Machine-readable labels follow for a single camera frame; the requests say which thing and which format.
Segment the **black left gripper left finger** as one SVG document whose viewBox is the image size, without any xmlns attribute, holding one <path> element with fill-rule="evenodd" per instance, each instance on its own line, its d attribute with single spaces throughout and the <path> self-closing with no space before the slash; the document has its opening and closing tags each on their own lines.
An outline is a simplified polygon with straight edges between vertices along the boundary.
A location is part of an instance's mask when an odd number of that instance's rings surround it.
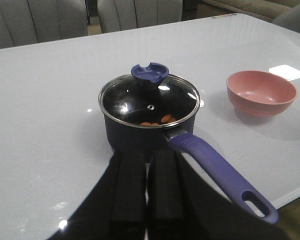
<svg viewBox="0 0 300 240">
<path fill-rule="evenodd" d="M 140 151 L 115 151 L 104 174 L 51 240 L 142 240 L 146 165 Z"/>
</svg>

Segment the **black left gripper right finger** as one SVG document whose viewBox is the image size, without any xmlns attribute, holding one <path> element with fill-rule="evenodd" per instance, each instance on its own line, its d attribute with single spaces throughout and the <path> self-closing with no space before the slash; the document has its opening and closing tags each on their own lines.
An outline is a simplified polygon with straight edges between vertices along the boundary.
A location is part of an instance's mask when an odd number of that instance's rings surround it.
<svg viewBox="0 0 300 240">
<path fill-rule="evenodd" d="M 173 150 L 157 150 L 148 174 L 151 240 L 287 240 L 279 227 L 230 203 Z"/>
</svg>

